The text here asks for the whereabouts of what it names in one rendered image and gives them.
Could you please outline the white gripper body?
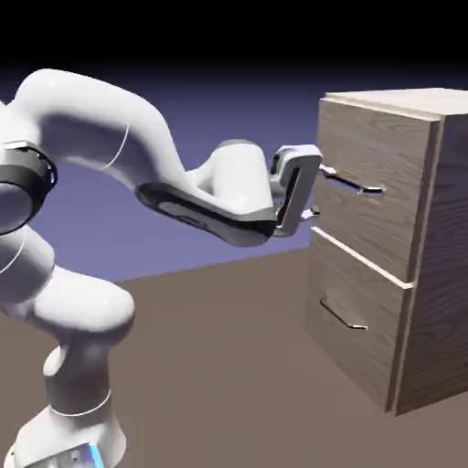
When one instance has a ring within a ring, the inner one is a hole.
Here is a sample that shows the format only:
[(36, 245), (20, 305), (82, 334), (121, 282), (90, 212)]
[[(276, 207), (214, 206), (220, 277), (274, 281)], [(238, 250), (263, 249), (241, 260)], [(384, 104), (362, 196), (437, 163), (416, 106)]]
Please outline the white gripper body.
[(294, 235), (314, 186), (322, 153), (314, 144), (284, 145), (274, 155), (274, 195), (282, 197), (276, 212), (276, 235)]

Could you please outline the light wood cabinet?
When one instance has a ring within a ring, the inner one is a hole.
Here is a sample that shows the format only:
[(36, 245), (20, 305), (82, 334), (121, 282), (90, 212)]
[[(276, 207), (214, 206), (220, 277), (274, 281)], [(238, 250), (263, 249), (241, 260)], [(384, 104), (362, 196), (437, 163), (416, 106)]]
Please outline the light wood cabinet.
[(399, 322), (393, 397), (384, 410), (404, 414), (468, 391), (468, 90), (366, 90), (327, 97), (441, 121), (413, 289)]

